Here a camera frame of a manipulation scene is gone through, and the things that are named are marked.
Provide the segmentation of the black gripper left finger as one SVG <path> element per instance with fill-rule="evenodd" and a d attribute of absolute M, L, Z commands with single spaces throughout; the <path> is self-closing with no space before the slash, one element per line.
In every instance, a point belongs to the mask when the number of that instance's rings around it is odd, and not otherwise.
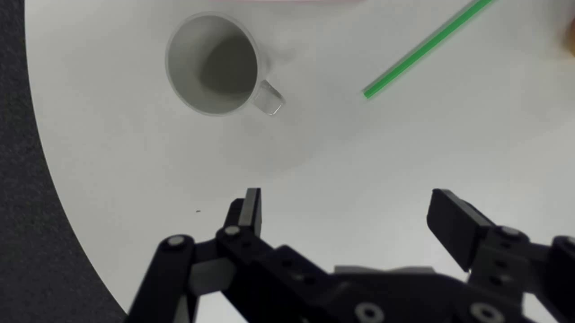
<path fill-rule="evenodd" d="M 226 299 L 247 323 L 328 323 L 321 299 L 328 274 L 289 246 L 271 247 L 260 226 L 260 190 L 247 188 L 215 235 L 217 251 L 235 267 Z"/>

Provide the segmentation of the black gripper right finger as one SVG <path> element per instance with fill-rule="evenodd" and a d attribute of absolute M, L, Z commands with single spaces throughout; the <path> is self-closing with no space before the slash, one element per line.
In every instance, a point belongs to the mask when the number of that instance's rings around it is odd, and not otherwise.
<path fill-rule="evenodd" d="M 427 228 L 468 274 L 461 321 L 531 323 L 522 296 L 533 294 L 556 323 L 575 323 L 575 246 L 555 235 L 549 246 L 492 222 L 447 188 L 434 188 Z"/>

